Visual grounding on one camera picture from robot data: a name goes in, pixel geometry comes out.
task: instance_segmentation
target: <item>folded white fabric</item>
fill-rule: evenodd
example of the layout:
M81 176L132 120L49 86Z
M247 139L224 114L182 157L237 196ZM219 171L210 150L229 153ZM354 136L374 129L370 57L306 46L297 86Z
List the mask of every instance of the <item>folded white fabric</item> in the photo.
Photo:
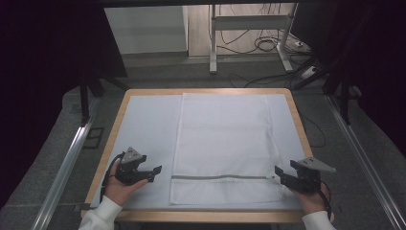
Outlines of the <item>folded white fabric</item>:
M171 203L281 200L279 162L265 95L183 95Z

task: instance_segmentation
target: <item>person's left hand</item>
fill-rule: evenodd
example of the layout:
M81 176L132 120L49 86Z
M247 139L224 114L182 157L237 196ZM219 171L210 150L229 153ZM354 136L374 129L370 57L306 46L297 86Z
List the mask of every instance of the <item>person's left hand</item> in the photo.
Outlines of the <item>person's left hand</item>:
M116 204L123 206L131 197L132 193L145 186L148 183L148 180L144 179L130 186L126 186L125 184L120 182L118 179L116 179L115 176L120 161L121 159L118 159L111 167L104 194Z

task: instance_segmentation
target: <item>white wall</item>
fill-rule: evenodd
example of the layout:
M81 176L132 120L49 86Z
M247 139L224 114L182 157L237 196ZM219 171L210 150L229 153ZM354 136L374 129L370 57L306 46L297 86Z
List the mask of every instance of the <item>white wall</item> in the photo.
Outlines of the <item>white wall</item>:
M105 14L120 53L187 51L183 7L110 8Z

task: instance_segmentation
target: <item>gray stripe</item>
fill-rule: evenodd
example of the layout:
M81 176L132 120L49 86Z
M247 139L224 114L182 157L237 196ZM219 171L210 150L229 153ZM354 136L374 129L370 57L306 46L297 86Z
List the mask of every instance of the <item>gray stripe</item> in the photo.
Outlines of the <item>gray stripe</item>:
M236 178L236 179L268 179L266 176L249 176L249 175L234 175L223 174L214 176L191 176L191 175L173 175L172 179L184 179L184 180L212 180L221 178Z

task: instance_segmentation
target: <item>gray carpet floor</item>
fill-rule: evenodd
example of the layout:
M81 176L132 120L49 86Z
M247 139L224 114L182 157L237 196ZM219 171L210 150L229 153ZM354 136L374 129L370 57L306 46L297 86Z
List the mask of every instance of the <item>gray carpet floor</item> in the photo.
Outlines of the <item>gray carpet floor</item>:
M128 79L123 83L133 88L204 88L243 87L248 81L283 74L277 57L221 58L216 75L209 74L206 59L168 62L151 59L140 65L125 60ZM299 78L272 77L249 84L248 87L289 87ZM351 151L340 127L328 107L321 90L324 80L318 80L302 90L292 91L300 110L313 154L337 169L323 173L332 193L331 205L337 229L393 229L379 200ZM99 164L124 91L102 81L105 93L92 128L103 128L101 141L87 140L79 154L48 229L77 229L80 209ZM59 118L30 170L1 210L0 229L29 229L47 195L63 158L79 128L81 119L79 90L66 93ZM406 213L406 160L390 139L350 102L351 127L370 157L402 213ZM121 223L122 229L305 229L302 224L181 224L181 223Z

